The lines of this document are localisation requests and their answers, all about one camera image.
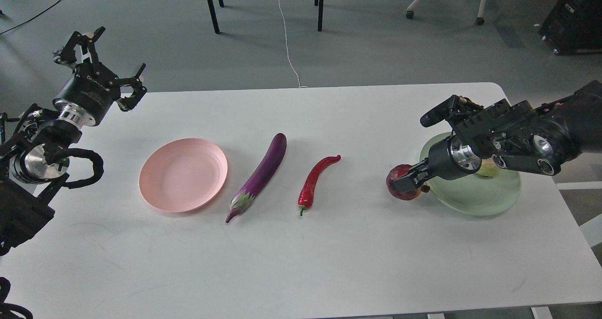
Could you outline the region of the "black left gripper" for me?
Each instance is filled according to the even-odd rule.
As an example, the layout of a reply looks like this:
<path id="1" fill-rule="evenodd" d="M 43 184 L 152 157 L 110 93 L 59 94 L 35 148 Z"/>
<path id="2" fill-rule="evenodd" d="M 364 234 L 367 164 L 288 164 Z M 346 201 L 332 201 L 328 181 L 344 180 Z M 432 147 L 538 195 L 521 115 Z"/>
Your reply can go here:
<path id="1" fill-rule="evenodd" d="M 148 92 L 141 79 L 145 63 L 129 78 L 111 79 L 111 87 L 99 80 L 105 77 L 96 42 L 105 30 L 101 26 L 88 34 L 75 31 L 62 48 L 53 52 L 54 63 L 71 68 L 72 74 L 52 104 L 58 111 L 67 107 L 75 108 L 86 126 L 99 125 L 115 101 L 121 111 L 133 110 Z M 118 88 L 123 87 L 131 88 L 132 92 L 130 96 L 118 99 Z"/>

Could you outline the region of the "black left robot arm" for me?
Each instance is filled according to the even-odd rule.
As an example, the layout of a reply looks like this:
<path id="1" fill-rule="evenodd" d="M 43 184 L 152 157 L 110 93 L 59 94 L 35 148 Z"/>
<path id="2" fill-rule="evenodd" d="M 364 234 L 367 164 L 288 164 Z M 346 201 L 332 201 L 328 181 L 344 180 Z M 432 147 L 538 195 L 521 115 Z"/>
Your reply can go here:
<path id="1" fill-rule="evenodd" d="M 61 188 L 86 187 L 103 176 L 103 159 L 75 148 L 84 126 L 100 124 L 116 103 L 134 109 L 148 91 L 141 74 L 120 78 L 98 58 L 92 34 L 73 32 L 54 53 L 54 62 L 71 68 L 71 77 L 53 99 L 53 109 L 32 104 L 20 117 L 1 114 L 1 254 L 32 239 L 54 218 L 49 206 Z"/>

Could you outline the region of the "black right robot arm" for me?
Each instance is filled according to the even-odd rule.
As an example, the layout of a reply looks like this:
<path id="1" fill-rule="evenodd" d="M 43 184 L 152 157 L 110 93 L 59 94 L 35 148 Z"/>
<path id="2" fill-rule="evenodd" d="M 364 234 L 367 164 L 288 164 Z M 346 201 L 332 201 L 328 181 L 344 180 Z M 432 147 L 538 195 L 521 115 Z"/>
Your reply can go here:
<path id="1" fill-rule="evenodd" d="M 601 152 L 601 110 L 597 80 L 536 108 L 505 99 L 484 107 L 453 95 L 420 118 L 424 128 L 448 122 L 451 135 L 388 186 L 399 193 L 419 190 L 434 177 L 450 181 L 473 175 L 488 159 L 501 169 L 554 176 L 583 152 Z"/>

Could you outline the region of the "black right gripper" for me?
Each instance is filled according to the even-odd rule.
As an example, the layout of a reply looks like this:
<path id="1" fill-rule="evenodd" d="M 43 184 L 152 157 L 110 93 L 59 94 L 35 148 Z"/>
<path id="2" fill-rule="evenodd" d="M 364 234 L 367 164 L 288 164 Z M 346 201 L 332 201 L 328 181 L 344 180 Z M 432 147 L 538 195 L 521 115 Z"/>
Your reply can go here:
<path id="1" fill-rule="evenodd" d="M 442 139 L 428 150 L 428 162 L 419 162 L 409 166 L 404 175 L 394 178 L 390 188 L 399 193 L 423 191 L 424 184 L 435 176 L 447 181 L 464 177 L 450 150 L 452 140 Z"/>

